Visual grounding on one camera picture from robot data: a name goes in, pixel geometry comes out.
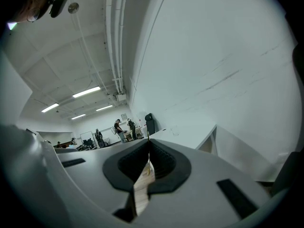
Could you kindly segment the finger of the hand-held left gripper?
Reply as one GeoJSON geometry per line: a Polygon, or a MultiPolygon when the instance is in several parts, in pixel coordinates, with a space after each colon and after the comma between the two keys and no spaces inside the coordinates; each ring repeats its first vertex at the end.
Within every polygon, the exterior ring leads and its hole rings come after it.
{"type": "Polygon", "coordinates": [[[153,194],[143,212],[133,220],[136,228],[225,228],[241,220],[217,185],[230,179],[260,208],[269,194],[233,165],[211,153],[159,141],[184,154],[191,174],[174,192],[153,194]]]}
{"type": "Polygon", "coordinates": [[[91,151],[57,151],[69,177],[97,207],[127,222],[139,216],[149,198],[146,140],[91,151]]]}

